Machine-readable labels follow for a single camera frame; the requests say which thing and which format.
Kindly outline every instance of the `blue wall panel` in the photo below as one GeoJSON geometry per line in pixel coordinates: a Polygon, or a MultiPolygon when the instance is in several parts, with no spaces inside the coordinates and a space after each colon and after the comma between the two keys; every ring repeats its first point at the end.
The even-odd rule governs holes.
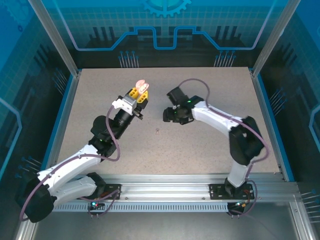
{"type": "Polygon", "coordinates": [[[319,11],[317,0],[300,2],[261,71],[294,178],[303,193],[320,191],[319,11]]]}
{"type": "Polygon", "coordinates": [[[69,75],[28,1],[0,0],[1,240],[15,237],[19,179],[40,169],[69,75]]]}
{"type": "Polygon", "coordinates": [[[225,67],[231,60],[234,66],[252,67],[286,3],[44,1],[79,68],[126,67],[118,61],[120,51],[135,51],[140,67],[216,67],[220,53],[229,59],[225,67]]]}

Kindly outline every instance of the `floor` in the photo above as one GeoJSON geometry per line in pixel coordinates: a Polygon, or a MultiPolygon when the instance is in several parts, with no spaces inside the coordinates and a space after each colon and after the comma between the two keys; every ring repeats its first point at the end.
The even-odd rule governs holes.
{"type": "Polygon", "coordinates": [[[286,205],[259,203],[249,216],[217,212],[53,212],[37,224],[34,240],[296,240],[286,205]]]}
{"type": "MultiPolygon", "coordinates": [[[[271,148],[269,158],[257,163],[253,172],[278,172],[278,166],[258,99],[247,67],[177,67],[83,69],[58,162],[81,149],[92,138],[94,119],[105,115],[119,95],[124,96],[137,80],[149,84],[149,103],[143,120],[134,119],[118,141],[121,158],[104,161],[91,171],[100,174],[208,174],[228,173],[233,162],[229,141],[203,122],[186,125],[162,121],[164,109],[171,107],[166,94],[188,78],[204,80],[211,89],[209,103],[238,116],[253,117],[271,148]]],[[[189,97],[205,97],[199,82],[188,82],[182,90],[189,97]]]]}

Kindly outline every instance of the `black mounting bracket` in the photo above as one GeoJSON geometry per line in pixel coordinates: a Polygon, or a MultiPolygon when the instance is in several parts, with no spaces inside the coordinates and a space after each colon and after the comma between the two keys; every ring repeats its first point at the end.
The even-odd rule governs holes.
{"type": "Polygon", "coordinates": [[[209,184],[209,193],[211,200],[253,200],[255,199],[254,190],[251,184],[244,183],[236,188],[233,196],[226,191],[225,184],[209,184]]]}

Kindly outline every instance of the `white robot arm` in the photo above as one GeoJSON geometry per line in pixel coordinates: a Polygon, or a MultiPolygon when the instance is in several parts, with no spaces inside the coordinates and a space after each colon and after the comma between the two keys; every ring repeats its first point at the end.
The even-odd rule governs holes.
{"type": "Polygon", "coordinates": [[[194,120],[204,122],[222,132],[229,138],[230,154],[233,158],[231,171],[225,181],[226,191],[233,196],[236,189],[246,182],[246,175],[250,169],[251,161],[258,156],[264,145],[250,131],[230,119],[243,122],[254,129],[259,135],[259,129],[252,117],[241,118],[225,113],[206,102],[198,96],[189,98],[179,87],[174,88],[167,94],[173,107],[168,107],[163,112],[163,121],[188,124],[194,120]]]}
{"type": "Polygon", "coordinates": [[[93,138],[77,153],[37,174],[28,172],[23,176],[15,201],[22,209],[25,208],[24,213],[31,222],[41,221],[54,207],[71,200],[83,197],[89,200],[103,196],[107,198],[108,194],[116,190],[114,188],[120,191],[119,184],[106,184],[97,173],[88,171],[105,159],[119,159],[119,156],[116,159],[109,158],[117,149],[113,139],[118,140],[122,136],[134,117],[143,118],[141,111],[148,103],[148,86],[143,85],[143,91],[134,87],[124,97],[119,96],[112,103],[113,108],[120,109],[118,113],[113,119],[109,118],[111,110],[107,116],[98,116],[91,128],[93,138]],[[71,181],[80,174],[86,176],[71,181]]]}

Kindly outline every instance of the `cable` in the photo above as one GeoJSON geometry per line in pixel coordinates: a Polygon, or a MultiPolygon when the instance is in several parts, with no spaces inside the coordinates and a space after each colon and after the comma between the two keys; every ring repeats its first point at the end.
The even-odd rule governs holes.
{"type": "Polygon", "coordinates": [[[247,182],[252,183],[252,184],[254,185],[255,198],[254,198],[253,203],[252,203],[252,205],[250,206],[250,208],[249,208],[246,212],[244,212],[244,213],[241,212],[241,215],[242,215],[242,216],[248,215],[248,213],[250,213],[250,212],[252,211],[252,209],[254,209],[254,206],[256,205],[257,199],[258,199],[258,188],[257,188],[257,184],[256,184],[253,180],[248,180],[248,179],[247,179],[247,182]]]}
{"type": "MultiPolygon", "coordinates": [[[[242,216],[243,214],[241,214],[240,211],[236,211],[236,210],[231,210],[231,212],[234,212],[240,216],[242,216]]],[[[250,215],[246,215],[246,217],[260,223],[275,239],[280,240],[279,237],[277,237],[277,235],[275,235],[262,221],[260,221],[258,218],[254,217],[254,216],[250,216],[250,215]]]]}
{"type": "Polygon", "coordinates": [[[257,188],[257,184],[253,180],[247,180],[247,181],[253,183],[253,185],[254,185],[255,198],[254,198],[253,204],[251,205],[251,207],[246,212],[242,213],[242,212],[237,211],[237,210],[229,210],[228,214],[230,216],[232,216],[233,214],[231,212],[233,212],[233,213],[236,213],[238,216],[244,216],[244,217],[248,217],[250,219],[253,219],[253,220],[259,222],[272,236],[274,236],[275,239],[280,240],[263,222],[261,222],[259,219],[255,218],[253,216],[250,216],[248,214],[248,213],[250,213],[252,211],[252,209],[256,205],[256,202],[257,202],[257,199],[258,199],[258,188],[257,188]]]}
{"type": "Polygon", "coordinates": [[[206,105],[206,107],[207,107],[211,112],[213,112],[213,113],[215,113],[215,114],[217,114],[217,115],[219,115],[219,116],[221,116],[221,117],[223,117],[223,118],[226,118],[226,119],[228,119],[228,120],[234,121],[235,123],[237,123],[237,124],[243,126],[244,128],[248,129],[248,130],[249,130],[251,133],[253,133],[253,134],[262,142],[262,144],[264,145],[265,150],[266,150],[265,155],[264,155],[262,158],[259,158],[259,159],[256,159],[256,160],[252,160],[252,161],[250,162],[249,169],[248,169],[248,171],[247,171],[247,173],[246,173],[246,175],[245,175],[245,178],[247,178],[247,177],[249,176],[251,170],[252,170],[253,164],[254,164],[254,163],[257,163],[257,162],[260,162],[260,161],[263,161],[263,160],[265,160],[265,159],[269,156],[270,150],[269,150],[269,147],[268,147],[266,141],[265,141],[255,130],[253,130],[250,126],[246,125],[246,124],[243,123],[242,121],[239,121],[239,120],[233,118],[232,116],[223,114],[223,113],[221,113],[221,112],[219,112],[219,111],[216,111],[215,109],[212,109],[212,108],[209,106],[209,103],[208,103],[209,96],[210,96],[210,88],[209,88],[208,84],[207,84],[205,81],[203,81],[203,80],[201,80],[201,79],[198,79],[198,78],[189,78],[189,79],[186,79],[186,80],[182,81],[182,82],[178,85],[178,87],[180,87],[182,84],[184,84],[185,82],[188,82],[188,81],[197,81],[197,82],[203,83],[203,84],[205,85],[205,87],[206,87],[206,89],[207,89],[207,95],[206,95],[206,97],[205,97],[205,105],[206,105]]]}
{"type": "MultiPolygon", "coordinates": [[[[107,199],[107,198],[111,197],[113,194],[116,194],[116,195],[114,196],[111,204],[109,205],[109,207],[108,207],[104,212],[97,214],[98,216],[105,215],[105,214],[111,209],[112,205],[114,204],[116,198],[117,198],[118,195],[119,195],[119,192],[120,192],[119,189],[116,189],[116,190],[114,190],[112,193],[108,194],[107,196],[98,199],[99,201],[102,201],[102,200],[104,200],[104,199],[107,199]]],[[[86,200],[86,201],[89,201],[89,202],[97,202],[96,199],[87,199],[87,198],[85,198],[85,197],[80,197],[80,199],[86,200]]],[[[90,212],[90,209],[89,209],[89,208],[88,208],[88,214],[90,214],[91,216],[96,215],[96,214],[92,214],[92,213],[90,212]]]]}
{"type": "Polygon", "coordinates": [[[51,176],[52,176],[53,174],[55,174],[56,171],[58,171],[60,168],[62,168],[62,167],[65,166],[66,164],[68,164],[68,163],[70,163],[70,162],[72,162],[72,161],[74,161],[74,160],[81,159],[82,157],[84,157],[84,158],[85,158],[85,157],[100,158],[100,159],[109,160],[109,161],[112,161],[112,162],[115,162],[115,161],[118,161],[118,160],[119,160],[119,158],[120,158],[120,153],[121,153],[120,147],[119,147],[119,144],[118,144],[118,142],[117,142],[117,139],[116,139],[114,133],[112,132],[111,127],[110,127],[110,124],[109,124],[109,116],[110,116],[111,111],[112,111],[113,109],[114,109],[114,107],[111,106],[110,109],[109,109],[109,111],[107,112],[107,114],[106,114],[106,120],[105,120],[105,125],[106,125],[106,128],[108,129],[109,134],[110,134],[110,136],[111,136],[111,138],[112,138],[112,140],[113,140],[113,142],[114,142],[114,144],[115,144],[115,146],[116,146],[117,153],[118,153],[117,157],[116,157],[115,159],[113,159],[113,158],[109,158],[109,157],[101,156],[101,155],[96,155],[96,154],[82,154],[82,155],[74,156],[74,157],[72,157],[72,158],[64,161],[63,163],[61,163],[60,165],[58,165],[55,169],[53,169],[50,173],[48,173],[48,174],[44,177],[44,179],[42,179],[42,180],[38,183],[38,185],[35,186],[35,188],[30,192],[29,196],[26,198],[26,200],[25,200],[25,202],[24,202],[24,204],[23,204],[23,206],[22,206],[22,209],[21,209],[21,212],[20,212],[20,215],[19,215],[20,221],[24,222],[24,221],[27,221],[27,220],[29,219],[28,217],[24,218],[24,214],[25,214],[27,205],[29,204],[31,198],[34,196],[34,194],[36,193],[36,191],[42,186],[42,184],[44,184],[44,182],[45,182],[46,180],[48,180],[49,178],[51,178],[51,176]]]}

